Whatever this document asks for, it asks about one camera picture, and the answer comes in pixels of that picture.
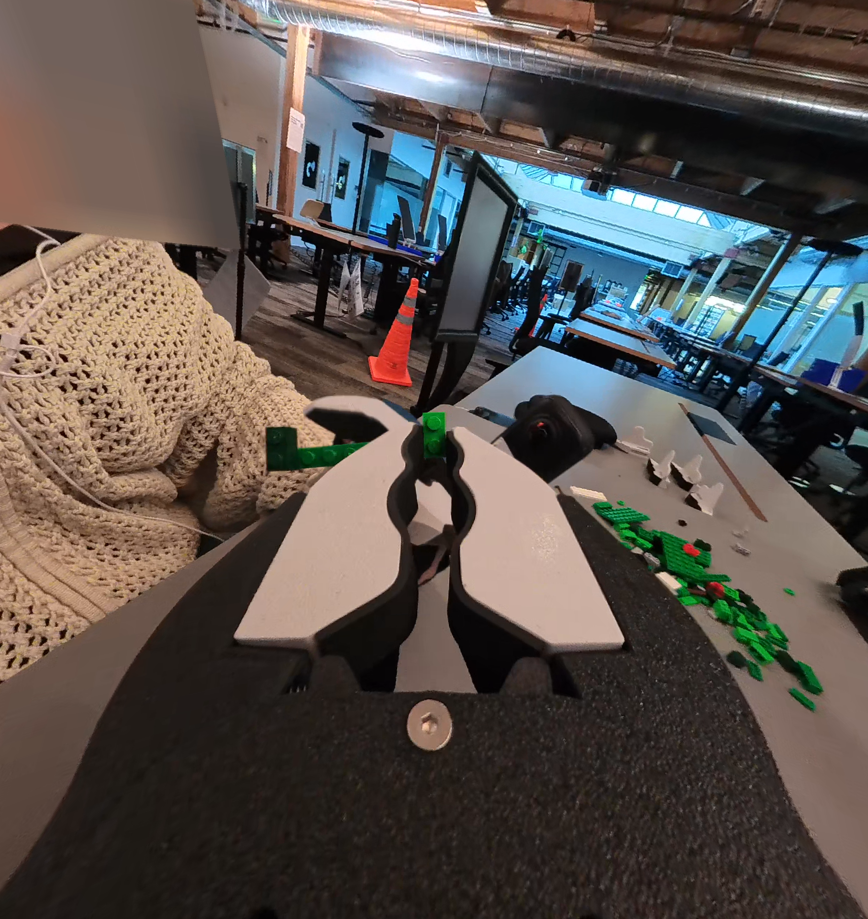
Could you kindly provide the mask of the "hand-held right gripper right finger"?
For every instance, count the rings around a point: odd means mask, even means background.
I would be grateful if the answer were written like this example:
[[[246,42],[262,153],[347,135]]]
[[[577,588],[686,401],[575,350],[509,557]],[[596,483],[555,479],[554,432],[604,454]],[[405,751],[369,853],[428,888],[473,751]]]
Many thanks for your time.
[[[447,436],[452,485],[448,623],[477,690],[523,659],[619,652],[626,639],[548,483],[466,427]]]

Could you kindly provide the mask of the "person's torso in knit sweater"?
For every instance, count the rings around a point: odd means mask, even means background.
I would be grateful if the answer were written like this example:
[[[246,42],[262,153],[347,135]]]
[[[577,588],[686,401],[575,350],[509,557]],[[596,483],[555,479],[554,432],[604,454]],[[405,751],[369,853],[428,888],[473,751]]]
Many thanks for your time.
[[[0,684],[217,532],[162,466],[222,320],[161,244],[0,232]]]

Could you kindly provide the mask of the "large dark ceiling duct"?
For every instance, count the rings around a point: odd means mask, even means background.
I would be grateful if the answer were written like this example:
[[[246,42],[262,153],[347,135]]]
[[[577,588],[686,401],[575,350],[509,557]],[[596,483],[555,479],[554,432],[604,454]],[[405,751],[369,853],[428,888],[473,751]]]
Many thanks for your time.
[[[426,52],[515,72],[566,79],[584,86],[784,128],[868,144],[868,86],[822,77],[738,67],[666,63],[632,52],[590,51],[571,42],[503,32],[402,28],[369,22],[328,22],[316,29],[402,52]]]

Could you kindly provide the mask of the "thin wooden strip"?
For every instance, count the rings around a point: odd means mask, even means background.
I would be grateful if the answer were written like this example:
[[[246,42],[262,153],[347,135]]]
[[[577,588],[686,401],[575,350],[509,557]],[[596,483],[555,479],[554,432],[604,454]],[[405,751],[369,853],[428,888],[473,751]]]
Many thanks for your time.
[[[681,408],[683,414],[689,420],[692,421],[692,419],[697,416],[705,422],[710,423],[712,426],[716,426],[721,431],[723,436],[727,438],[727,441],[725,441],[724,439],[713,437],[711,434],[705,433],[703,430],[701,430],[695,422],[692,422],[696,427],[697,434],[699,434],[704,447],[706,447],[716,462],[717,466],[719,467],[720,471],[723,473],[723,476],[727,479],[727,484],[729,484],[734,489],[739,499],[744,503],[754,519],[762,523],[767,523],[768,517],[766,516],[764,510],[756,502],[756,500],[750,494],[749,490],[744,486],[738,474],[731,467],[728,459],[723,453],[723,450],[718,447],[718,443],[727,443],[729,446],[736,446],[739,443],[744,444],[745,441],[743,436],[738,433],[733,424],[728,421],[726,417],[715,411],[702,412],[701,409],[703,406],[692,405],[691,403],[684,402],[681,399],[678,400],[678,405]]]

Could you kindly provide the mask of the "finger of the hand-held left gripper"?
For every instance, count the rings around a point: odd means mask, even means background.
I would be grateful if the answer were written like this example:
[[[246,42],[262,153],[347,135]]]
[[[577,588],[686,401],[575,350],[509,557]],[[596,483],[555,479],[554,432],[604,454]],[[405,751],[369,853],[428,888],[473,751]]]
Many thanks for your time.
[[[326,396],[306,407],[306,417],[330,432],[335,444],[367,443],[407,431],[407,413],[367,396]]]

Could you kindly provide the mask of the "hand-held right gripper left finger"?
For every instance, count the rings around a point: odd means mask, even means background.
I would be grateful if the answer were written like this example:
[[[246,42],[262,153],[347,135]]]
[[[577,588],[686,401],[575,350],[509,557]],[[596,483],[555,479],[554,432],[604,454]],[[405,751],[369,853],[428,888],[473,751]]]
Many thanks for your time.
[[[245,646],[342,657],[360,685],[395,685],[417,623],[421,427],[387,432],[312,487],[240,620]]]

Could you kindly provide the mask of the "wooden office desk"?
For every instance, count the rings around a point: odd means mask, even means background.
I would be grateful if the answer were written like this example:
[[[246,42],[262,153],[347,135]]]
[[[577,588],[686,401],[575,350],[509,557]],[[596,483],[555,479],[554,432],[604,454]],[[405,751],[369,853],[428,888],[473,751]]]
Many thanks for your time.
[[[339,339],[348,340],[348,334],[325,325],[334,257],[351,255],[372,257],[385,269],[410,267],[414,277],[417,277],[422,271],[434,268],[436,264],[432,258],[426,258],[414,251],[391,248],[366,236],[338,231],[301,218],[285,216],[273,209],[267,212],[293,235],[298,235],[305,242],[315,245],[321,253],[313,311],[311,313],[299,311],[293,316],[293,319],[305,325],[312,325],[314,329]]]

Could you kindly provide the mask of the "orange traffic cone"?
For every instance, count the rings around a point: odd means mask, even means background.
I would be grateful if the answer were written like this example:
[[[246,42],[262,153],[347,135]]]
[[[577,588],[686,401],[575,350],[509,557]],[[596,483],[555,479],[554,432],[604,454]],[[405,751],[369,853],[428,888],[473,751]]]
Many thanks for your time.
[[[407,359],[416,316],[417,293],[418,279],[412,279],[380,353],[368,358],[371,378],[377,383],[402,387],[412,386]]]

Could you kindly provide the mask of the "dark rectangular mat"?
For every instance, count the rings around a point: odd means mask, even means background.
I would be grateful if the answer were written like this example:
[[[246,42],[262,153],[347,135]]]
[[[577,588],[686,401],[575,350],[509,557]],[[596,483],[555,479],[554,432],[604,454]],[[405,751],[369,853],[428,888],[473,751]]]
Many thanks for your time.
[[[688,412],[686,418],[700,437],[707,438],[711,441],[727,443],[732,446],[748,445],[748,442],[742,436],[739,436],[737,432],[732,434],[716,420],[693,412]]]

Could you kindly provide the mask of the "blue box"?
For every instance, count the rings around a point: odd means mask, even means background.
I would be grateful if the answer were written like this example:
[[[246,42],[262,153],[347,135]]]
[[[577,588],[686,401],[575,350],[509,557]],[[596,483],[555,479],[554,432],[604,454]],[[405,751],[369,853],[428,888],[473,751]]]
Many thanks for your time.
[[[815,359],[806,370],[801,372],[800,377],[802,380],[821,386],[853,393],[864,383],[866,373],[855,366],[840,370],[837,362]]]

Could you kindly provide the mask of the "long narrow green lego plate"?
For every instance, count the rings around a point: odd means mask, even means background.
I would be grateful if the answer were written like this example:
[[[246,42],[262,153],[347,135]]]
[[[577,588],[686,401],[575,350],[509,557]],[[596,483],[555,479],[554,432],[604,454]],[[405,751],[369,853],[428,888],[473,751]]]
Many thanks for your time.
[[[267,472],[300,471],[333,467],[367,444],[347,443],[320,447],[299,447],[293,427],[266,429]]]

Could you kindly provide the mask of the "row of office desks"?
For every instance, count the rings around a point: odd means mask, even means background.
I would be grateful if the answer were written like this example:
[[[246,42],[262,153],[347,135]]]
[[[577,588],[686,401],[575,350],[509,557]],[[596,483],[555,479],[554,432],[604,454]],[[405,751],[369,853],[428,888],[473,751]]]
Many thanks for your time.
[[[639,372],[655,376],[664,369],[682,381],[687,378],[658,341],[638,336],[635,329],[605,325],[583,315],[570,322],[559,342],[561,351],[570,357],[588,362],[604,370],[613,370],[618,361],[634,365]],[[830,447],[838,439],[845,440],[868,421],[868,404],[821,389],[803,379],[792,379],[777,370],[756,365],[752,376],[762,386],[762,396],[768,403],[780,401],[781,393],[793,390],[786,398],[802,410],[802,422],[791,429],[792,439],[779,451],[779,463],[789,466],[793,455],[801,454],[801,464],[810,461],[818,447]]]

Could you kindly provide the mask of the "black framed display panel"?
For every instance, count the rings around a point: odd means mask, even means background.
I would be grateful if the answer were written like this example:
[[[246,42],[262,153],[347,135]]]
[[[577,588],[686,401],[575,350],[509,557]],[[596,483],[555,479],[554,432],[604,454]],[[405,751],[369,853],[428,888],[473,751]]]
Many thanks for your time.
[[[428,367],[412,414],[446,403],[477,348],[518,197],[474,152],[445,265],[442,302]]]

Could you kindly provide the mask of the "black floor lamp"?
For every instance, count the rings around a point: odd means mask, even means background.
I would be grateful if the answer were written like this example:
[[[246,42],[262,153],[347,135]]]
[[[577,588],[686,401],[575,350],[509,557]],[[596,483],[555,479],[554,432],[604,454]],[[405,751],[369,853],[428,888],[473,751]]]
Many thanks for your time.
[[[362,135],[363,148],[351,230],[357,235],[368,235],[374,202],[389,166],[390,150],[386,144],[390,138],[378,127],[368,123],[355,121],[352,127]]]

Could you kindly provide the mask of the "pile of loose lego pieces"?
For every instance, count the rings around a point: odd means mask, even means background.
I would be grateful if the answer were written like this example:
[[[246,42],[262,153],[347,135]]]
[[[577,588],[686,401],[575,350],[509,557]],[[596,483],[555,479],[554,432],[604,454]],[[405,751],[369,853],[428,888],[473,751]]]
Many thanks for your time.
[[[647,570],[685,609],[697,609],[726,629],[734,642],[725,659],[758,683],[769,669],[786,674],[788,695],[814,713],[823,684],[807,661],[795,657],[785,629],[725,573],[713,567],[712,546],[650,526],[650,517],[623,501],[591,501],[592,511],[618,542],[642,557]]]

